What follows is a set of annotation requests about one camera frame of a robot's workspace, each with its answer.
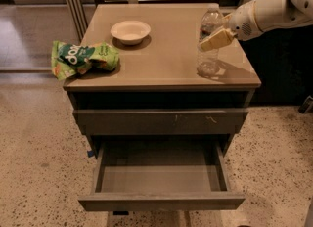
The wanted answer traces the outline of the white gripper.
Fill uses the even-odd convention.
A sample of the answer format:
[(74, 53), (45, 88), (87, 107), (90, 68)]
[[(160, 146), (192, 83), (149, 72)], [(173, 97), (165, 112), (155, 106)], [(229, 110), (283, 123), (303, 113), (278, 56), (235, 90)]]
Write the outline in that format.
[(262, 34), (255, 18), (255, 1), (249, 1), (236, 11), (223, 17), (223, 23), (230, 28), (219, 28), (198, 44), (201, 52), (220, 49), (238, 40), (248, 41)]

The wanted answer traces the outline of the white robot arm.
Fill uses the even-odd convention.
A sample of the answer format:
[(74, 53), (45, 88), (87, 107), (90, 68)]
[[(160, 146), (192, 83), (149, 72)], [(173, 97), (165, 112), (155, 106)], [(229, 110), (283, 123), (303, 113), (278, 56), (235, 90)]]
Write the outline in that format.
[(251, 0), (224, 19), (198, 44), (202, 52), (228, 46), (234, 39), (248, 41), (274, 29), (313, 24), (313, 0)]

